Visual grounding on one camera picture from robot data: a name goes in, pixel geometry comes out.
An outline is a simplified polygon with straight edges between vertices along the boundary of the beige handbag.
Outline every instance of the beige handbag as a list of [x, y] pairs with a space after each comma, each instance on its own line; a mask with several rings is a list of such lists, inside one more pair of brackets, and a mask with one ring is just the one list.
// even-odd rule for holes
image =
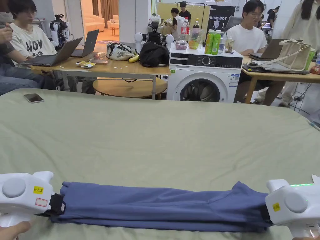
[[257, 66], [250, 65], [250, 67], [259, 68], [277, 62], [292, 71], [304, 71], [307, 65], [311, 45], [300, 43], [294, 39], [284, 40], [279, 44], [283, 46], [279, 58]]

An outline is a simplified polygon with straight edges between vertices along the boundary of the banana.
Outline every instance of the banana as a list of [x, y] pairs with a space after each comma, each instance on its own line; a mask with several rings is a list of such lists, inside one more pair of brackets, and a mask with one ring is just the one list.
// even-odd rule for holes
[[134, 62], [137, 62], [139, 61], [139, 55], [136, 55], [135, 57], [132, 57], [129, 59], [129, 63], [134, 63]]

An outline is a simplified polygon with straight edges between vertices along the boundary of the washing machine control panel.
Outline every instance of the washing machine control panel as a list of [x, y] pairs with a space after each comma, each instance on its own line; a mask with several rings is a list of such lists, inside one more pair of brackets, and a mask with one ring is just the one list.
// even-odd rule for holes
[[218, 55], [194, 55], [185, 53], [171, 53], [171, 64], [202, 66], [213, 68], [239, 68], [242, 67], [242, 58]]

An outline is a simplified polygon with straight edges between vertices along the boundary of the man with glasses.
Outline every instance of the man with glasses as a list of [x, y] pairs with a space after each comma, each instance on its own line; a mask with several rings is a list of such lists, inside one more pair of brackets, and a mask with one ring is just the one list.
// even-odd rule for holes
[[[243, 7], [242, 23], [227, 31], [228, 37], [232, 37], [234, 40], [234, 50], [243, 56], [248, 56], [250, 53], [263, 53], [266, 49], [266, 37], [263, 31], [255, 27], [263, 9], [263, 3], [260, 0], [248, 1]], [[243, 101], [248, 92], [250, 81], [251, 77], [242, 72], [236, 91], [235, 103]], [[258, 80], [256, 90], [269, 87], [263, 105], [270, 106], [281, 92], [283, 86], [284, 82]]]

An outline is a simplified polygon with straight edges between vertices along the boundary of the yellow sticker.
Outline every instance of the yellow sticker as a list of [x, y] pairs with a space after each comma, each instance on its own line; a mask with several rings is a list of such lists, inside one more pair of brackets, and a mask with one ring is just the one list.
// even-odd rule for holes
[[33, 193], [35, 193], [35, 194], [43, 194], [43, 188], [35, 186], [33, 188]]
[[277, 212], [277, 211], [280, 211], [280, 210], [281, 210], [279, 203], [275, 203], [275, 204], [273, 204], [273, 205], [272, 205], [272, 207], [273, 207], [273, 211], [275, 211], [275, 212]]

